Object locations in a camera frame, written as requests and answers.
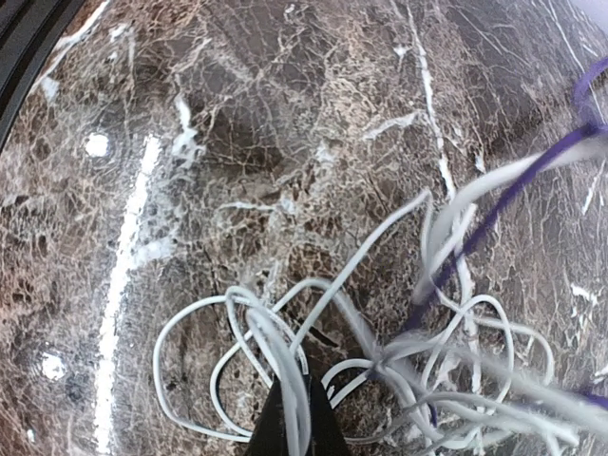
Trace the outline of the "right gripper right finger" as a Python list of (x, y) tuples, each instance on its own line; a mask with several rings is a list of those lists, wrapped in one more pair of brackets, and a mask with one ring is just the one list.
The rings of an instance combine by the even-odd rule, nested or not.
[(306, 377), (309, 393), (312, 435), (307, 455), (350, 456), (342, 431), (334, 417), (333, 409), (321, 382), (315, 377)]

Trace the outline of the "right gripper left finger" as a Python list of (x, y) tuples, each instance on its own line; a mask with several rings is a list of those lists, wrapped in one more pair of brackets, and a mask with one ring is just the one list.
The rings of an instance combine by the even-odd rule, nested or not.
[(280, 382), (276, 379), (256, 421), (246, 456), (288, 456)]

